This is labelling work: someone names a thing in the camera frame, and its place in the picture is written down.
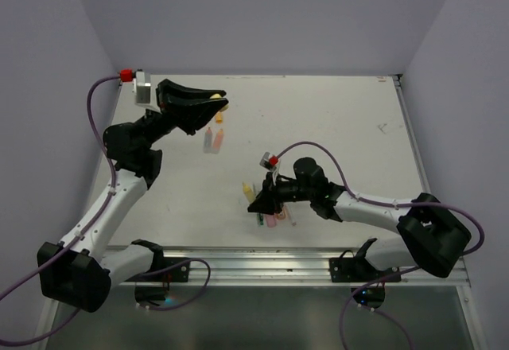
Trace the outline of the yellow highlighter marker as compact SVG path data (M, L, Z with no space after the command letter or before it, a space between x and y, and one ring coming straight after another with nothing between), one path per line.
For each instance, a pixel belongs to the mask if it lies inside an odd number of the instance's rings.
M255 200L255 193L253 192L252 188L245 182L243 182L243 194L249 204Z

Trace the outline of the yellow marker cap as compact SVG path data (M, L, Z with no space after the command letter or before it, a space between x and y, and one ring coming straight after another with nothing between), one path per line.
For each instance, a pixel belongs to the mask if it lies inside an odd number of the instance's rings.
M223 96L222 96L222 95L220 95L219 93L216 93L216 94L214 94L214 95L212 95L212 96L210 97L210 99L222 99L222 98L223 98ZM227 103L225 106L223 106L223 107L219 110L219 112L220 112L220 113L225 112L227 109L228 109L228 103Z

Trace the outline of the white marker with peach tip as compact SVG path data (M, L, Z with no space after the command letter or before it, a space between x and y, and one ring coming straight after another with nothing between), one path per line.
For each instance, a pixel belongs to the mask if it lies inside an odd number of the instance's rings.
M212 138L213 138L212 129L208 127L204 133L203 152L205 154L210 154L212 152Z

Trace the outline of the orange highlighter marker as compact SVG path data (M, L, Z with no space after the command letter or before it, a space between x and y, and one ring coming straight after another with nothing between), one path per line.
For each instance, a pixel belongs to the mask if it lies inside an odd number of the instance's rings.
M214 140L212 142L212 153L213 154L218 154L219 153L219 151L221 149L221 146L222 146L222 143L223 143L223 138L224 138L223 129L219 129L216 132L216 135L215 135Z

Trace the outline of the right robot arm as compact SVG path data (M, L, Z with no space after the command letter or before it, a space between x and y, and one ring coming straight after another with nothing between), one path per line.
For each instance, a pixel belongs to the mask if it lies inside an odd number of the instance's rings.
M347 265L363 280L372 280L394 267L417 266L446 278L462 256L472 235L438 199L422 193L413 200L369 203L363 195L351 196L346 187L331 182L310 157L297 159L293 177L285 177L267 161L262 188L247 210L276 215L290 202L309 202L325 220L370 225L394 233L390 239L367 240Z

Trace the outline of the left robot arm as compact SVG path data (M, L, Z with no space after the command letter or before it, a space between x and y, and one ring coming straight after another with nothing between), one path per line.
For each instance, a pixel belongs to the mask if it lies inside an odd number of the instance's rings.
M194 135L228 105L224 90L184 87L171 80L140 84L135 94L144 115L109 126L100 139L111 171L104 190L68 234L37 252L42 294L89 313L117 285L132 278L157 280L172 270L162 247L147 240L136 239L113 255L105 251L161 172L163 153L153 144L175 129Z

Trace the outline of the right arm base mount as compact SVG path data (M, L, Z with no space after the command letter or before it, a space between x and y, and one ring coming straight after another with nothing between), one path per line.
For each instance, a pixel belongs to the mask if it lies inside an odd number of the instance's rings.
M382 306L386 297L386 282L400 282L401 276L395 270L376 270L367 260L366 254L376 239L369 239L356 253L351 250L344 251L339 257L328 260L328 271L332 282L367 283L378 278L387 277L386 281L378 282L359 291L354 296L356 303L362 306L378 309Z

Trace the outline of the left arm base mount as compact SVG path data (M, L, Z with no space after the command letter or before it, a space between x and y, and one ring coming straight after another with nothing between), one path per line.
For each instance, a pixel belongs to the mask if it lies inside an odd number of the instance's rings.
M124 281L156 282L158 288L136 286L134 298L139 307L154 311L171 311L188 305L193 298L185 302L177 302L169 296L169 287L172 282L183 283L188 281L191 269L189 258L167 258L163 248L144 239L136 239L126 249L134 257L128 262L129 278Z

